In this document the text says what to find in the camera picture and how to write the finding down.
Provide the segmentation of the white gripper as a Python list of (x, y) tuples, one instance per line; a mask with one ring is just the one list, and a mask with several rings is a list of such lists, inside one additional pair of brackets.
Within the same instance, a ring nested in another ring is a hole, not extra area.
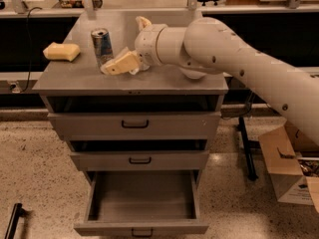
[(141, 61), (149, 66), (161, 65), (157, 43), (166, 24), (152, 24), (143, 16), (138, 16), (136, 22), (140, 31), (135, 39), (136, 51), (131, 51), (128, 47), (123, 48), (113, 59), (100, 66), (102, 73), (112, 76), (127, 73), (138, 69)]

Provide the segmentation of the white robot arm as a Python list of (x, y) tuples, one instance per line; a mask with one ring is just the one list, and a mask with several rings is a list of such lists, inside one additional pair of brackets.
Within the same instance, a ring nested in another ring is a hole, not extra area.
[(201, 17), (186, 27), (143, 19), (135, 49), (122, 50), (101, 71), (118, 75), (142, 65), (226, 72), (319, 143), (319, 79), (257, 51), (217, 19)]

